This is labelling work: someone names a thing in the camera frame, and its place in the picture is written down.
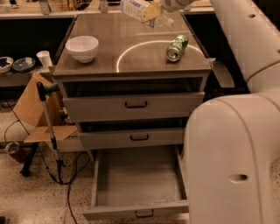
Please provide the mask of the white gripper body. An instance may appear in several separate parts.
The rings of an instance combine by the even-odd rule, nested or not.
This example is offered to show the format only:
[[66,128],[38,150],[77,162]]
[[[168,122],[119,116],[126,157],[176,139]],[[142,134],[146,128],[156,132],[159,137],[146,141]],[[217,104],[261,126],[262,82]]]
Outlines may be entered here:
[[160,0],[163,8],[168,12],[174,12],[184,9],[195,0]]

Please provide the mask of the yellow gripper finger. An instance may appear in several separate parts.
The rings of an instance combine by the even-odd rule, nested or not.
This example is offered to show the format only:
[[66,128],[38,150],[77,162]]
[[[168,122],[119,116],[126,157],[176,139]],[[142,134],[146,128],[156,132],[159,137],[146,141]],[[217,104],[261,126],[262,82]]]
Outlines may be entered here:
[[150,21],[159,17],[162,14],[162,7],[159,1],[153,1],[150,3],[141,13],[140,18],[143,22]]

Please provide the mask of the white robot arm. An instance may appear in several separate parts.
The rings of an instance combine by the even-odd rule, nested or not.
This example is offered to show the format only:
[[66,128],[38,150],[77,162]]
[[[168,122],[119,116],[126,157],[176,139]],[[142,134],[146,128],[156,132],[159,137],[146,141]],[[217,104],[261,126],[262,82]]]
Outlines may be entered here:
[[253,0],[210,0],[248,94],[206,101],[188,119],[190,224],[277,224],[270,169],[280,157],[280,34]]

